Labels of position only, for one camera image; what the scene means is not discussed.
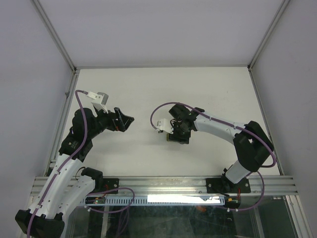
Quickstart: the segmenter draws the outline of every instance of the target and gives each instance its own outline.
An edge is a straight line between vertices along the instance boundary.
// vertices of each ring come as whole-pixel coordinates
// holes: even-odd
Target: black cable
[[[79,168],[79,170],[77,170],[77,172],[76,172],[76,174],[75,174],[75,179],[78,181],[78,179],[77,179],[77,174],[78,174],[78,172],[81,170],[81,169],[85,169],[86,167],[85,166],[83,166],[83,167],[81,167],[81,168]]]

